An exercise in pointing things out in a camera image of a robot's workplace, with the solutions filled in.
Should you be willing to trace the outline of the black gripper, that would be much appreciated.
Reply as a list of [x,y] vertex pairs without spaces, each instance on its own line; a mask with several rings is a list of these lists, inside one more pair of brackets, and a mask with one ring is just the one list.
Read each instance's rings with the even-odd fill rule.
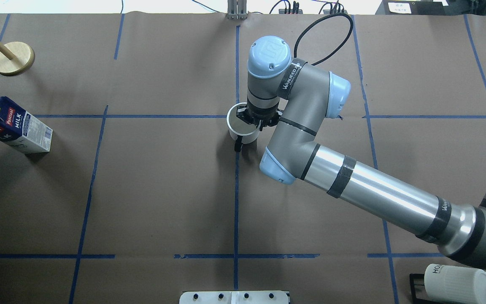
[[262,109],[253,105],[236,107],[236,117],[248,125],[255,125],[259,128],[275,127],[281,119],[283,110],[278,105],[268,109]]

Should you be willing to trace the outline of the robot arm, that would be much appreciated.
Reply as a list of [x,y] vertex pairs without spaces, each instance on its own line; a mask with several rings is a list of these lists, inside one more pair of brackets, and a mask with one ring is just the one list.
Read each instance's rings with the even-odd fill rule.
[[275,131],[260,170],[284,184],[301,179],[334,198],[436,244],[444,256],[486,270],[486,194],[455,205],[315,141],[324,119],[343,108],[351,84],[292,58],[289,45],[264,36],[249,48],[247,104],[239,119]]

